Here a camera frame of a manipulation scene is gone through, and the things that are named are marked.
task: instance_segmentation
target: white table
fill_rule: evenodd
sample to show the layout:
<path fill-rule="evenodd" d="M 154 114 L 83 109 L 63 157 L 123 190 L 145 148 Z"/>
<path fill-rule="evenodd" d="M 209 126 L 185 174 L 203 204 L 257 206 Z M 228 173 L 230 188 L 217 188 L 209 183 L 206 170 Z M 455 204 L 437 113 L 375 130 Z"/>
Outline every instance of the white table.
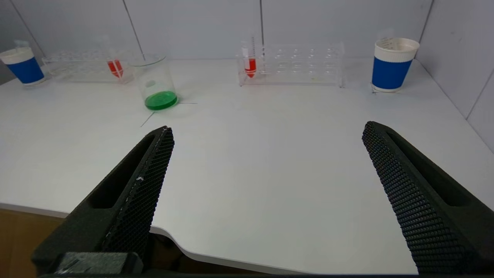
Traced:
<path fill-rule="evenodd" d="M 152 231 L 191 258 L 270 273 L 414 274 L 361 141 L 372 120 L 494 208 L 494 154 L 416 61 L 399 94 L 370 93 L 370 60 L 349 61 L 346 89 L 240 88 L 232 60 L 174 61 L 172 72 L 189 104 L 148 120 L 132 85 L 0 86 L 0 207 L 70 212 L 168 125 L 175 148 Z"/>

